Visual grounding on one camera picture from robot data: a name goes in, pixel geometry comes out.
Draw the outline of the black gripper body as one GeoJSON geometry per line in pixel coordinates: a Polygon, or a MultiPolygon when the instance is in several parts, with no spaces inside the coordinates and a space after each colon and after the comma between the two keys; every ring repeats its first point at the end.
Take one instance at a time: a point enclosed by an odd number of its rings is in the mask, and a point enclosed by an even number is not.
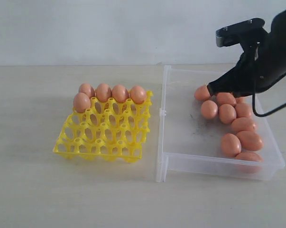
{"type": "Polygon", "coordinates": [[[249,61],[237,65],[235,87],[236,97],[262,93],[286,76],[286,43],[260,43],[249,61]]]}

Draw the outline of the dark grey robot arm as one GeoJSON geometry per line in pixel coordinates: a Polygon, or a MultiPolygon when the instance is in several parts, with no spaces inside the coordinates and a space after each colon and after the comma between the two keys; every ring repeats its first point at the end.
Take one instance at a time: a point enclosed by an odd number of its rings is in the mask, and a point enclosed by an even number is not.
{"type": "Polygon", "coordinates": [[[218,47],[240,44],[243,53],[236,66],[207,86],[211,95],[263,93],[286,76],[286,10],[276,15],[271,31],[261,18],[252,18],[216,31],[218,47]]]}

